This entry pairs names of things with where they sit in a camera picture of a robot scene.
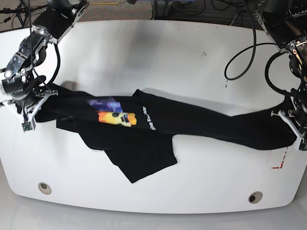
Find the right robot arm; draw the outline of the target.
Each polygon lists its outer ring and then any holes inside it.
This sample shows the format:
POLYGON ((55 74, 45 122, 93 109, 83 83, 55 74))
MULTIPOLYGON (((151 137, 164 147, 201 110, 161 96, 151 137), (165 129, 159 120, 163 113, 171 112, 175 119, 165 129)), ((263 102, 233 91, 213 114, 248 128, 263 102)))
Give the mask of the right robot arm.
POLYGON ((1 69, 4 79, 0 91, 11 96, 11 100, 0 103, 9 107, 16 105, 13 113, 20 119, 23 131, 35 129, 35 115, 50 96, 58 94, 51 88, 60 68, 58 44, 74 27, 88 8, 86 0, 49 0, 47 8, 30 22, 30 35, 19 45, 7 67, 1 69), (46 58, 46 49, 53 44, 57 55, 57 66, 49 81, 38 75, 35 68, 46 58))

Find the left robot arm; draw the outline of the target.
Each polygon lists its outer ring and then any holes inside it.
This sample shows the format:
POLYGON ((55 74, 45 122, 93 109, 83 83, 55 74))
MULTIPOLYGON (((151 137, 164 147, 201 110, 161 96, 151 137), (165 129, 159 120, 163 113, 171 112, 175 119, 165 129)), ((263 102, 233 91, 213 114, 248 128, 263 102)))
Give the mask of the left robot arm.
POLYGON ((255 15, 267 36, 288 53, 290 71, 300 79, 292 89, 295 108, 280 110, 277 115, 293 130, 297 150, 307 149, 307 2, 305 0, 248 0, 247 6, 255 15))

